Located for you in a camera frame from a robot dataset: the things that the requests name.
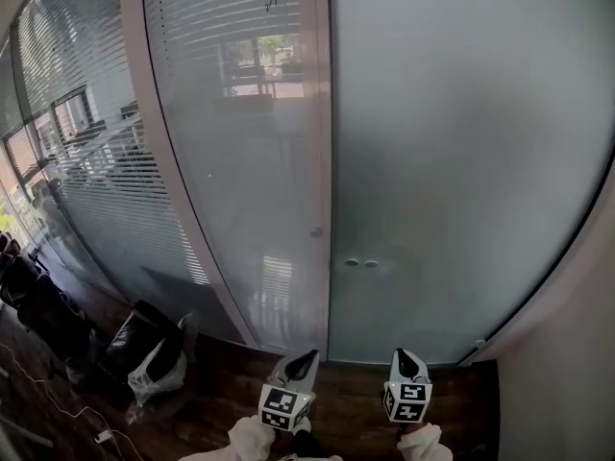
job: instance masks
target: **floor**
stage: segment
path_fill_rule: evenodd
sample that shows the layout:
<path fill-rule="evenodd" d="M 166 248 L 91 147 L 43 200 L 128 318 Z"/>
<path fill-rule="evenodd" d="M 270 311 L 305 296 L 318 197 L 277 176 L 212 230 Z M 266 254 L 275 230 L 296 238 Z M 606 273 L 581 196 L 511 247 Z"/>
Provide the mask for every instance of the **floor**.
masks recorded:
<path fill-rule="evenodd" d="M 79 303 L 87 315 L 113 336 L 130 308 L 73 278 L 63 267 L 50 266 L 56 284 Z M 47 378 L 51 353 L 33 333 L 28 333 L 8 307 L 0 312 L 0 343 L 9 346 L 34 378 Z M 256 413 L 263 380 L 278 357 L 255 352 L 201 336 L 196 366 L 181 395 L 166 404 L 160 418 L 127 425 L 131 398 L 123 392 L 101 391 L 77 397 L 55 377 L 48 381 L 58 405 L 75 414 L 89 405 L 102 413 L 111 428 L 128 434 L 144 460 L 176 460 L 182 456 L 228 444 L 227 431 L 236 420 Z M 16 440 L 24 459 L 94 460 L 122 459 L 111 442 L 98 446 L 93 436 L 104 430 L 95 414 L 73 420 L 56 410 L 43 387 L 24 378 L 10 354 L 0 348 L 2 413 L 19 425 L 51 439 L 53 449 Z M 395 449 L 396 426 L 381 406 L 381 389 L 388 370 L 381 366 L 327 363 L 320 367 L 315 386 L 316 402 L 310 411 L 313 433 L 331 454 L 345 460 L 401 459 Z M 499 393 L 495 362 L 470 368 L 435 368 L 430 371 L 433 397 L 426 420 L 442 427 L 441 442 L 457 460 L 495 460 L 498 450 Z M 279 459 L 288 439 L 274 446 L 271 459 Z M 138 459 L 130 444 L 118 438 L 126 461 Z"/>

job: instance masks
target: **electrical cable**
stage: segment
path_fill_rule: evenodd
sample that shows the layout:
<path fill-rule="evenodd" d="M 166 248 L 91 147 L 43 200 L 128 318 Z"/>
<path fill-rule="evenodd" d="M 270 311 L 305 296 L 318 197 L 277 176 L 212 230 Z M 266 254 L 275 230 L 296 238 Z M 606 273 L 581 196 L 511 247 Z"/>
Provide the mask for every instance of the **electrical cable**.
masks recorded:
<path fill-rule="evenodd" d="M 56 407 L 56 409 L 63 413 L 64 415 L 69 416 L 71 419 L 73 420 L 77 420 L 79 417 L 81 417 L 81 415 L 83 415 L 86 411 L 90 411 L 92 412 L 94 415 L 97 415 L 100 419 L 102 419 L 103 424 L 105 424 L 105 427 L 107 428 L 107 430 L 111 433 L 111 438 L 113 439 L 113 443 L 115 444 L 115 448 L 117 449 L 117 453 L 119 454 L 119 457 L 122 461 L 126 461 L 124 459 L 124 456 L 122 456 L 122 451 L 119 448 L 119 446 L 117 445 L 117 441 L 115 440 L 115 436 L 113 435 L 113 433 L 119 434 L 122 437 L 126 438 L 128 440 L 128 442 L 131 443 L 131 446 L 133 447 L 133 450 L 135 451 L 136 456 L 141 460 L 141 461 L 145 461 L 141 455 L 138 453 L 138 451 L 136 450 L 135 444 L 133 443 L 133 441 L 131 440 L 131 438 L 120 432 L 119 430 L 114 430 L 112 429 L 109 424 L 107 423 L 107 420 L 105 419 L 105 417 L 103 416 L 102 413 L 97 412 L 96 410 L 90 408 L 89 406 L 85 406 L 84 408 L 82 408 L 80 410 L 79 413 L 77 413 L 76 415 L 73 415 L 70 412 L 67 412 L 66 410 L 62 410 L 60 408 L 60 406 L 56 403 L 56 401 L 53 399 L 53 397 L 51 396 L 51 394 L 49 393 L 49 389 L 47 388 L 47 382 L 44 381 L 43 379 L 34 379 L 33 377 L 31 377 L 26 370 L 21 367 L 21 364 L 19 362 L 17 362 L 17 359 L 15 358 L 15 354 L 13 353 L 12 349 L 10 347 L 7 347 L 4 343 L 0 343 L 0 348 L 3 348 L 5 350 L 7 350 L 10 354 L 11 354 L 11 359 L 14 362 L 14 364 L 17 366 L 17 369 L 19 369 L 21 371 L 21 373 L 27 377 L 28 379 L 30 379 L 34 384 L 42 384 L 43 389 L 45 390 L 45 395 L 47 395 L 47 398 L 49 399 L 49 401 L 51 401 L 53 403 L 53 405 Z"/>

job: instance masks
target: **wooden floor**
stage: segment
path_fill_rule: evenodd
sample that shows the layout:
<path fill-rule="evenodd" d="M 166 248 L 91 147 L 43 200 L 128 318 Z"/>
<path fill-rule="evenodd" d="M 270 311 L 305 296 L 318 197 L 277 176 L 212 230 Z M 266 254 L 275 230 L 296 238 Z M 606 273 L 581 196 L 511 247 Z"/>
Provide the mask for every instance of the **wooden floor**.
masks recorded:
<path fill-rule="evenodd" d="M 62 267 L 52 266 L 51 271 L 56 284 L 113 336 L 130 308 L 78 282 Z M 22 328 L 7 307 L 0 315 L 0 343 L 14 350 L 15 358 L 28 374 L 46 378 L 51 353 L 33 333 Z M 207 337 L 199 338 L 196 358 L 197 366 L 189 375 L 186 392 L 173 405 L 178 411 L 172 416 L 167 412 L 166 418 L 155 422 L 127 425 L 125 413 L 131 399 L 121 394 L 77 397 L 57 377 L 49 381 L 49 390 L 59 406 L 73 414 L 86 405 L 101 412 L 111 428 L 134 440 L 143 459 L 176 460 L 226 446 L 227 432 L 236 420 L 256 413 L 262 382 L 278 360 L 276 355 Z M 96 415 L 86 412 L 72 420 L 57 411 L 45 397 L 43 387 L 27 380 L 2 348 L 0 367 L 11 375 L 9 381 L 0 377 L 3 414 L 56 445 L 46 449 L 29 441 L 17 441 L 24 459 L 120 459 L 112 443 L 98 446 L 93 442 L 93 436 L 105 429 Z M 379 366 L 321 365 L 310 418 L 314 435 L 331 454 L 345 460 L 401 459 L 395 450 L 396 426 L 387 421 L 381 406 L 387 373 L 387 368 Z M 437 368 L 430 371 L 430 377 L 433 397 L 426 420 L 442 427 L 442 443 L 454 452 L 455 459 L 497 459 L 499 394 L 495 363 Z M 127 461 L 138 459 L 128 442 L 118 442 Z M 282 438 L 274 446 L 271 459 L 288 454 L 284 451 L 287 442 Z"/>

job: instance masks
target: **white sleeve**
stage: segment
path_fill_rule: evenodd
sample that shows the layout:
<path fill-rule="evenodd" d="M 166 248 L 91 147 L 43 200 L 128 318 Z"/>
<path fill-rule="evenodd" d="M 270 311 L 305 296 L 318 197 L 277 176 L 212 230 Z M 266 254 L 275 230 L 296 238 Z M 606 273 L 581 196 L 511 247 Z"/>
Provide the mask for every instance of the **white sleeve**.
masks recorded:
<path fill-rule="evenodd" d="M 442 430 L 427 424 L 420 430 L 402 436 L 397 443 L 405 461 L 453 461 L 451 450 L 439 444 Z"/>
<path fill-rule="evenodd" d="M 266 461 L 276 439 L 273 428 L 257 416 L 243 418 L 229 432 L 231 444 L 223 449 L 193 454 L 180 461 Z"/>

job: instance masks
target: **white cable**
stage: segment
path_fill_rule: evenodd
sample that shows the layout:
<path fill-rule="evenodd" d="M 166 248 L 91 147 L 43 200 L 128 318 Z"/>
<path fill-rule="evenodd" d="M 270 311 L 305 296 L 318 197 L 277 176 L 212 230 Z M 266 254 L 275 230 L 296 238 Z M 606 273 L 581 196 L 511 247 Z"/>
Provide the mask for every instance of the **white cable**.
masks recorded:
<path fill-rule="evenodd" d="M 136 450 L 135 444 L 133 443 L 133 441 L 131 440 L 131 438 L 120 432 L 119 430 L 113 430 L 109 424 L 107 423 L 107 420 L 105 419 L 105 417 L 102 415 L 102 413 L 98 413 L 96 410 L 90 408 L 89 406 L 85 406 L 84 408 L 81 409 L 81 411 L 77 414 L 77 415 L 73 415 L 70 412 L 67 412 L 66 410 L 62 410 L 59 405 L 56 403 L 56 401 L 53 399 L 53 397 L 51 396 L 51 394 L 49 393 L 49 389 L 47 388 L 47 382 L 42 380 L 42 379 L 34 379 L 33 377 L 31 377 L 26 370 L 21 367 L 21 364 L 19 362 L 17 362 L 17 359 L 15 358 L 15 354 L 12 352 L 11 348 L 7 347 L 4 343 L 0 343 L 0 347 L 2 347 L 3 349 L 7 350 L 10 354 L 11 354 L 11 359 L 14 362 L 14 364 L 17 366 L 17 369 L 19 369 L 21 371 L 21 373 L 27 377 L 28 379 L 30 379 L 34 384 L 42 384 L 43 389 L 45 390 L 45 394 L 47 395 L 47 398 L 49 399 L 49 401 L 51 401 L 53 403 L 53 405 L 58 409 L 58 411 L 60 411 L 61 413 L 63 413 L 64 415 L 68 415 L 71 419 L 73 420 L 77 420 L 81 415 L 83 415 L 87 410 L 91 411 L 94 415 L 97 415 L 98 417 L 100 417 L 103 421 L 103 423 L 105 424 L 105 427 L 109 430 L 109 432 L 111 432 L 111 434 L 116 433 L 121 435 L 122 437 L 125 437 L 126 439 L 128 439 L 128 442 L 131 443 L 131 446 L 133 447 L 133 450 L 135 451 L 136 456 L 141 460 L 141 461 L 145 461 L 141 455 L 138 453 L 138 451 Z M 124 456 L 122 456 L 122 451 L 120 450 L 119 446 L 117 445 L 117 441 L 115 440 L 115 436 L 112 435 L 111 438 L 113 439 L 113 443 L 115 444 L 115 448 L 117 449 L 117 453 L 119 454 L 119 457 L 122 461 L 126 461 L 124 459 Z"/>

